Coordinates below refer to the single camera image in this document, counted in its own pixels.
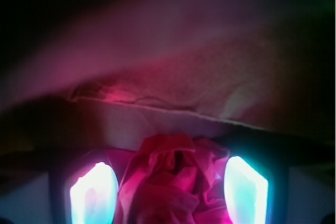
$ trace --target pink fabric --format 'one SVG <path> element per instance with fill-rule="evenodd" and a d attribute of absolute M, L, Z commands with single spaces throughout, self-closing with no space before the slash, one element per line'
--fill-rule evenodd
<path fill-rule="evenodd" d="M 231 223 L 223 192 L 228 156 L 208 139 L 147 138 L 120 183 L 115 223 Z"/>

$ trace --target light panel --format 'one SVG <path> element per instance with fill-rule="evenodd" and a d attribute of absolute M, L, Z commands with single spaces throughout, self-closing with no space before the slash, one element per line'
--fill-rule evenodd
<path fill-rule="evenodd" d="M 234 224 L 265 223 L 268 181 L 241 157 L 231 157 L 226 164 L 224 195 Z"/>
<path fill-rule="evenodd" d="M 113 221 L 118 195 L 118 180 L 113 169 L 97 163 L 70 188 L 72 224 Z"/>

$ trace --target crumpled pink cloth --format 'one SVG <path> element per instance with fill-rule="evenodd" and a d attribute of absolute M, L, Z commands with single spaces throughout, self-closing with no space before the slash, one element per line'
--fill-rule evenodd
<path fill-rule="evenodd" d="M 147 138 L 126 168 L 114 223 L 232 223 L 223 190 L 228 157 L 204 138 Z"/>

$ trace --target glowing light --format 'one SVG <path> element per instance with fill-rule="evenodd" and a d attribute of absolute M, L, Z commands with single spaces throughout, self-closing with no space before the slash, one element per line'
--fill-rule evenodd
<path fill-rule="evenodd" d="M 268 181 L 240 157 L 226 164 L 224 195 L 233 223 L 265 223 Z"/>
<path fill-rule="evenodd" d="M 83 177 L 79 177 L 70 188 L 72 224 L 111 224 L 118 187 L 113 169 L 104 162 L 97 163 Z"/>

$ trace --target pink light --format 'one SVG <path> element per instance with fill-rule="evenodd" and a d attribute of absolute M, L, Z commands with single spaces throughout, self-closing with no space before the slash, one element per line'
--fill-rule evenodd
<path fill-rule="evenodd" d="M 97 163 L 70 188 L 72 224 L 113 221 L 117 204 L 118 180 L 113 169 Z"/>

